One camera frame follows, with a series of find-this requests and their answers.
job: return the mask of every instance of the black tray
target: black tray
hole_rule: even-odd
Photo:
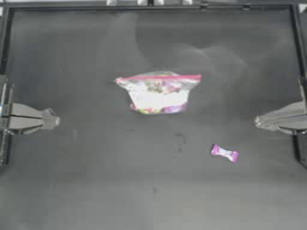
[[[13,139],[1,229],[304,226],[291,137],[254,126],[302,100],[294,6],[16,4],[5,18],[15,101],[54,108],[62,125]],[[155,70],[203,75],[186,113],[130,111],[112,81]],[[236,164],[214,144],[240,152]]]

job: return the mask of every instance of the snack bag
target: snack bag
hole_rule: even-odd
[[[188,94],[202,75],[152,72],[115,80],[131,96],[131,109],[143,114],[176,113],[186,110]]]

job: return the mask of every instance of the candy wrapper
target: candy wrapper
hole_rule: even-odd
[[[202,75],[152,72],[120,77],[115,82],[130,93],[131,109],[143,114],[176,113],[186,110],[188,94]]]
[[[226,150],[222,147],[219,147],[218,145],[214,145],[212,150],[211,150],[211,154],[224,156],[234,163],[236,163],[238,157],[239,157],[239,153],[236,151]]]

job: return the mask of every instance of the metal frame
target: metal frame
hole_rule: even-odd
[[[4,2],[0,6],[4,7],[3,11],[3,27],[1,27],[1,37],[0,37],[0,75],[5,75],[7,61],[8,61],[8,49],[9,49],[9,37],[11,37],[11,27],[15,11],[71,11],[71,10],[103,10],[103,11],[167,11],[167,10],[203,10],[204,12],[220,12],[220,11],[290,11],[290,21],[292,27],[294,43],[298,53],[298,64],[300,75],[298,80],[302,86],[302,98],[306,103],[307,99],[307,57],[306,57],[306,47],[304,39],[302,33],[302,19],[300,19],[300,8],[296,4],[211,4],[208,2],[194,1],[192,4],[187,5],[183,3],[184,0],[171,0],[162,1],[167,5],[155,5],[155,0],[147,0],[147,5],[138,5],[139,1],[122,1],[115,0],[116,5],[108,6],[107,1],[96,2],[50,2],[50,3],[8,3]],[[0,165],[8,163],[9,155],[9,143],[11,135],[3,132],[0,136]],[[298,138],[296,138],[296,147],[299,154],[306,150],[300,150],[298,147]]]

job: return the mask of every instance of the wrapped candy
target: wrapped candy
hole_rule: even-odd
[[[218,145],[214,145],[212,150],[211,150],[211,154],[224,156],[234,163],[236,163],[238,157],[239,157],[239,153],[236,151],[226,150],[222,147],[219,147]]]

